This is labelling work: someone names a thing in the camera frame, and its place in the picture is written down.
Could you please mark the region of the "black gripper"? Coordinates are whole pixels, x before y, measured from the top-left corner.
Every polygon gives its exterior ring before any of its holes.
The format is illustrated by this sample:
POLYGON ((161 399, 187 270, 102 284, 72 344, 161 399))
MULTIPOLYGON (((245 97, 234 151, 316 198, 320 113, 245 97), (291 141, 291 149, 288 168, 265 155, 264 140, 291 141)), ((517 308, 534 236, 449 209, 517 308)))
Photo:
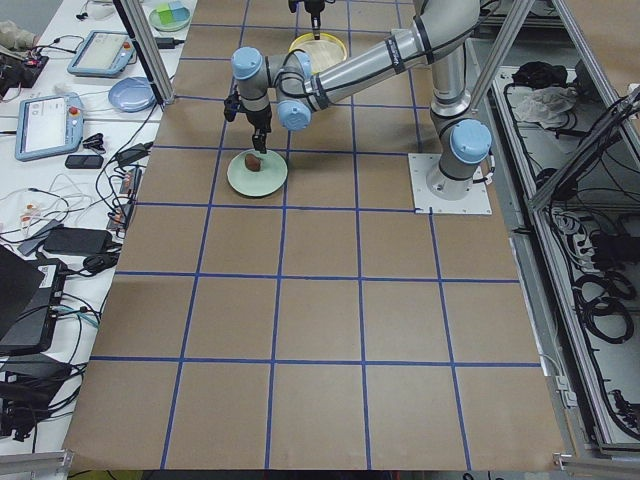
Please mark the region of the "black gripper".
POLYGON ((245 115, 249 123, 254 127, 252 135, 253 148, 260 153, 265 153, 267 137, 271 133, 271 108, 265 107, 259 111, 247 110, 245 115))
POLYGON ((324 11, 324 0, 304 0, 305 11, 310 15, 313 36, 320 39, 321 14, 324 11))

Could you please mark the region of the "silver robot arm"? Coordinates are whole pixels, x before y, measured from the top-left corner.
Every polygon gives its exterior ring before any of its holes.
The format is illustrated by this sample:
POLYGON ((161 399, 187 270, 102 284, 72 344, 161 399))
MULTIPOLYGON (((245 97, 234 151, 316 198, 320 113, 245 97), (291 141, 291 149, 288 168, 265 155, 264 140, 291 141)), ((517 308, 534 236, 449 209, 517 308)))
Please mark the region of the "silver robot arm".
POLYGON ((237 49, 231 57, 235 87, 224 102, 224 115, 233 121, 244 114, 254 133, 252 149, 229 164, 232 188, 248 197, 264 197, 284 184, 287 164, 266 147, 273 118, 290 132, 301 131, 310 125, 313 113, 423 62, 432 68, 432 120, 442 146, 426 185, 442 199, 463 199, 492 143, 488 128, 466 115, 470 93, 464 42, 478 26, 480 4, 418 1, 415 9, 410 28, 319 73, 313 72, 310 55, 301 49, 274 56, 249 46, 237 49))

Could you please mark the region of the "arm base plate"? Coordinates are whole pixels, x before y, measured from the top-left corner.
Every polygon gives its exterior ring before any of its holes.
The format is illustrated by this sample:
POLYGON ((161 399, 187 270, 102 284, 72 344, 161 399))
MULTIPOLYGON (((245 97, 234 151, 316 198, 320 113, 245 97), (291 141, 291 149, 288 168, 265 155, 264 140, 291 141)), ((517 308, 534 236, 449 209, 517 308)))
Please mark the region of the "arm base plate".
POLYGON ((478 166, 470 179, 451 180, 439 169, 440 154, 410 153, 409 173, 416 214, 490 216, 487 186, 478 166))

